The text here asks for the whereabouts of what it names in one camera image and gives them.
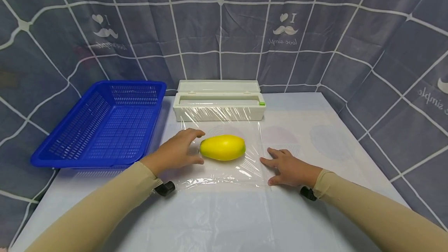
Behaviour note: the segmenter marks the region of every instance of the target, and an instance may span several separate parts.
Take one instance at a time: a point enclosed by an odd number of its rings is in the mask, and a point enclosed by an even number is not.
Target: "gray curtain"
[[[321,92],[409,205],[448,226],[448,0],[0,0],[0,247],[55,171],[29,158],[104,79]]]

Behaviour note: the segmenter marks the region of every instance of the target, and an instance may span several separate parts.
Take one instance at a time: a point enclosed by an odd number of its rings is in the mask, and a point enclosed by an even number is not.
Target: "white dispenser box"
[[[178,122],[259,121],[266,110],[256,80],[181,80],[177,92]]]

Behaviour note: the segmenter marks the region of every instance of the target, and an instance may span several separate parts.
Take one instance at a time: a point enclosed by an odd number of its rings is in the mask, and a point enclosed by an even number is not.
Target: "yellow mango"
[[[201,142],[199,151],[202,155],[218,161],[231,161],[246,152],[244,140],[235,135],[218,135]]]

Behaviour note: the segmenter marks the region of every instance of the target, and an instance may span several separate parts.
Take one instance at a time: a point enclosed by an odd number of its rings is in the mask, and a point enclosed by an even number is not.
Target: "blue basket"
[[[39,167],[126,167],[150,146],[166,84],[101,81],[82,96],[31,156]]]

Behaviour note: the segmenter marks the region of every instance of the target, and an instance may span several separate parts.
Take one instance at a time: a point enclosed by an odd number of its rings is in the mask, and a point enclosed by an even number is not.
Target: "sleeve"
[[[318,199],[336,207],[382,251],[448,251],[448,232],[409,208],[322,170],[313,188]]]
[[[137,162],[98,188],[49,226],[26,252],[90,252],[162,181]]]

